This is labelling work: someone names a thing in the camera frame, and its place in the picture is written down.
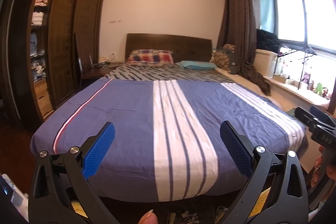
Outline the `person's right hand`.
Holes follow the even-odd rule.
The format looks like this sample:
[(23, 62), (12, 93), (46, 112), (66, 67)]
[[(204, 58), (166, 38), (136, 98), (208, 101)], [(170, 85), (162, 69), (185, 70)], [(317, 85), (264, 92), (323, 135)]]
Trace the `person's right hand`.
[[(315, 161), (314, 171), (313, 171), (313, 174), (312, 174), (312, 178), (310, 180), (310, 186), (311, 187), (314, 187), (317, 184), (317, 182), (319, 180), (319, 175), (320, 175), (320, 169), (321, 169), (321, 164), (322, 164), (322, 159), (323, 159), (322, 153), (323, 153), (324, 148), (322, 146), (319, 146), (318, 150), (321, 154), (319, 155), (319, 157)], [(335, 165), (329, 164), (327, 166), (327, 169), (326, 169), (326, 174), (332, 180), (336, 180), (336, 167), (335, 167)]]

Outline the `person's left hand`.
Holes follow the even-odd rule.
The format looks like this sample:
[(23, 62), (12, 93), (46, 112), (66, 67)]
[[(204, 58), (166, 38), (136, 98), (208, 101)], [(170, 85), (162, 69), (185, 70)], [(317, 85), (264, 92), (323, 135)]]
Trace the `person's left hand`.
[(153, 213), (153, 210), (150, 210), (141, 217), (141, 219), (138, 221), (138, 224), (158, 224), (158, 218)]

